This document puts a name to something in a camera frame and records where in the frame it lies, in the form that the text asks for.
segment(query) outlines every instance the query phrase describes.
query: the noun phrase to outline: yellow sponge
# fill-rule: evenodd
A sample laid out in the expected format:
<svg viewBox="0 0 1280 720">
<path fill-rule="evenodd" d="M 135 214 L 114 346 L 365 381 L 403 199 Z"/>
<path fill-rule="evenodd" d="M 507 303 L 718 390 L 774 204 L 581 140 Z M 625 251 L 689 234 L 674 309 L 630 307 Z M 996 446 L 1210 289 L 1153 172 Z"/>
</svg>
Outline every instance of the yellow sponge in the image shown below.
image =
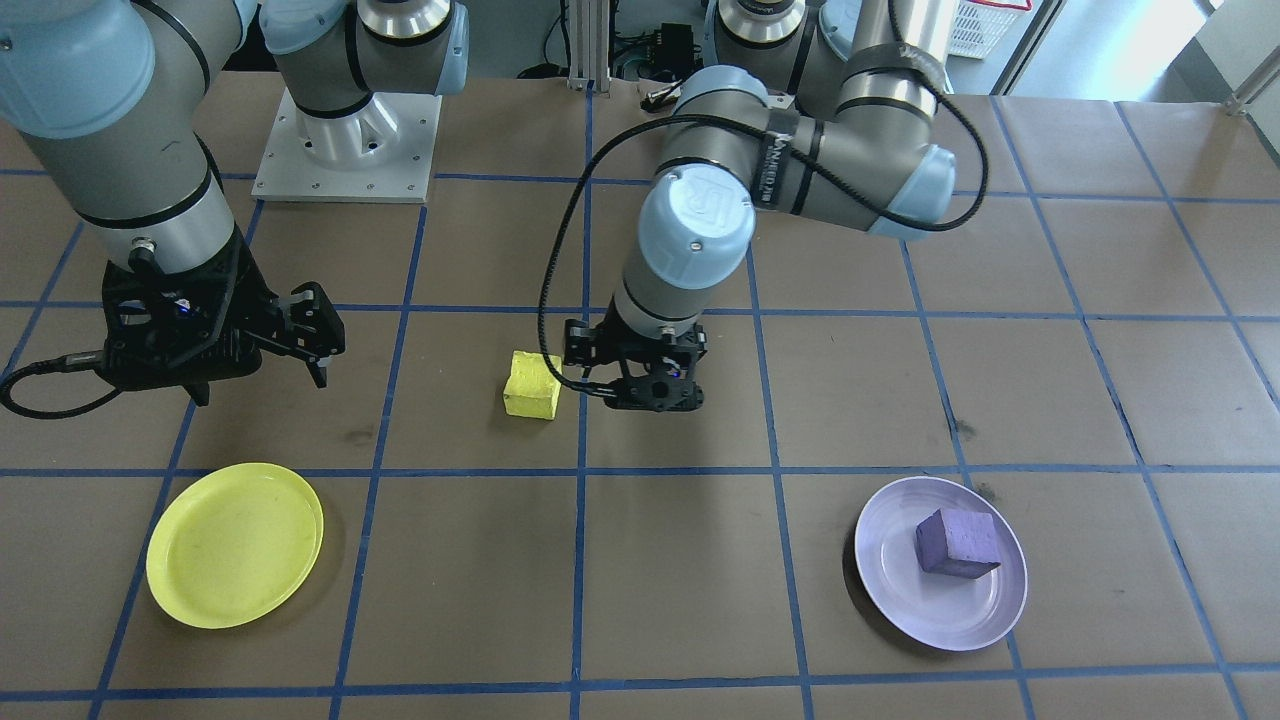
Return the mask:
<svg viewBox="0 0 1280 720">
<path fill-rule="evenodd" d="M 559 357 L 552 355 L 552 363 L 559 370 L 563 365 Z M 511 377 L 502 391 L 502 402 L 508 415 L 520 418 L 556 419 L 556 406 L 559 405 L 559 382 L 547 369 L 547 363 L 538 352 L 511 355 Z"/>
</svg>

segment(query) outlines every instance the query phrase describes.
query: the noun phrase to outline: white basket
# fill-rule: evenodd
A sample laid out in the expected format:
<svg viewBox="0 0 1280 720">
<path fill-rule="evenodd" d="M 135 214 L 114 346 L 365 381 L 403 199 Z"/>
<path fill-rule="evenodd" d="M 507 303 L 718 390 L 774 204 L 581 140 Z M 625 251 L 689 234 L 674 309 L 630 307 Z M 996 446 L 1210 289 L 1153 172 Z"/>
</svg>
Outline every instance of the white basket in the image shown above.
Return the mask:
<svg viewBox="0 0 1280 720">
<path fill-rule="evenodd" d="M 951 45 L 947 51 L 964 58 L 986 58 L 1014 20 L 1030 9 L 1032 0 L 956 0 L 956 22 L 951 26 Z"/>
</svg>

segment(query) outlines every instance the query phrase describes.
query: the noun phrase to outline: white plate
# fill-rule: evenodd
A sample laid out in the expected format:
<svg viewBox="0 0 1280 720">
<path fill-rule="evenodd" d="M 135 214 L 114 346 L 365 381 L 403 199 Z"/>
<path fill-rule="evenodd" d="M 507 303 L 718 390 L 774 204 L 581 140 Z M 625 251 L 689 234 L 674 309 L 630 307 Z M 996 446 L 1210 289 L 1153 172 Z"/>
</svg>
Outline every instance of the white plate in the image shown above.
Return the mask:
<svg viewBox="0 0 1280 720">
<path fill-rule="evenodd" d="M 920 570 L 915 527 L 940 507 L 993 515 L 1000 568 L 977 580 Z M 908 635 L 940 650 L 993 644 L 1027 606 L 1027 559 L 1009 523 L 975 492 L 941 478 L 902 478 L 873 495 L 858 516 L 854 557 L 876 607 Z"/>
</svg>

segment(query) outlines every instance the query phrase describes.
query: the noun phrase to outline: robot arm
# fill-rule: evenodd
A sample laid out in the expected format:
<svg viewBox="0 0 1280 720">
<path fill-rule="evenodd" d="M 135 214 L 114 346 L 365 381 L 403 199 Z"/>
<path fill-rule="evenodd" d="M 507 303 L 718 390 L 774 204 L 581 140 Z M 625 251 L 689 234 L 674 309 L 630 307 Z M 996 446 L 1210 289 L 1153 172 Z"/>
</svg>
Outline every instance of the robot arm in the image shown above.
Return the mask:
<svg viewBox="0 0 1280 720">
<path fill-rule="evenodd" d="M 955 227 L 975 210 L 977 204 L 960 220 L 937 223 L 955 186 L 955 156 L 929 141 L 937 108 L 929 87 L 943 85 L 941 58 L 955 4 L 895 1 L 893 13 L 886 0 L 861 4 L 856 36 L 835 76 L 842 81 L 831 83 L 824 104 L 833 108 L 831 122 L 771 108 L 765 85 L 740 67 L 713 65 L 684 85 L 675 118 L 700 119 L 667 131 L 608 314 L 595 328 L 566 323 L 566 363 L 620 361 L 622 378 L 604 392 L 607 405 L 655 411 L 701 405 L 694 378 L 705 333 L 698 320 L 716 286 L 746 255 L 755 208 L 901 240 Z M 823 9 L 846 5 L 831 0 Z M 781 53 L 795 60 L 795 70 L 774 77 L 787 76 L 803 90 L 831 79 L 805 86 L 792 77 L 804 58 L 820 55 L 800 37 L 815 15 L 796 0 L 721 0 L 709 17 L 736 38 L 717 44 L 721 60 Z M 735 28 L 741 32 L 732 35 Z M 895 40 L 899 33 L 902 41 Z M 645 374 L 630 374 L 627 361 Z"/>
<path fill-rule="evenodd" d="M 36 364 L 0 383 L 95 370 L 116 391 L 241 377 L 261 350 L 307 363 L 316 386 L 344 350 L 317 283 L 273 293 L 191 118 L 243 41 L 253 0 L 0 3 L 0 115 L 22 133 L 109 258 L 102 348 Z"/>
<path fill-rule="evenodd" d="M 454 0 L 269 0 L 260 23 L 321 167 L 367 168 L 392 151 L 401 119 L 376 94 L 466 83 L 467 8 Z"/>
</svg>

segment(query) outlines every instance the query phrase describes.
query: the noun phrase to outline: purple sponge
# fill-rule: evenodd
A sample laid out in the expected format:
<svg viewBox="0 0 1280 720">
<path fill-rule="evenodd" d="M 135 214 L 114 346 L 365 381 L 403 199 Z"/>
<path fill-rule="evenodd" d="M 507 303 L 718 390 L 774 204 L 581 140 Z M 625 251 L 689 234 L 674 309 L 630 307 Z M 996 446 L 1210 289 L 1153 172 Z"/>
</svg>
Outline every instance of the purple sponge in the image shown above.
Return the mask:
<svg viewBox="0 0 1280 720">
<path fill-rule="evenodd" d="M 987 512 L 938 510 L 915 527 L 915 555 L 925 573 L 980 578 L 1000 568 L 996 521 Z"/>
</svg>

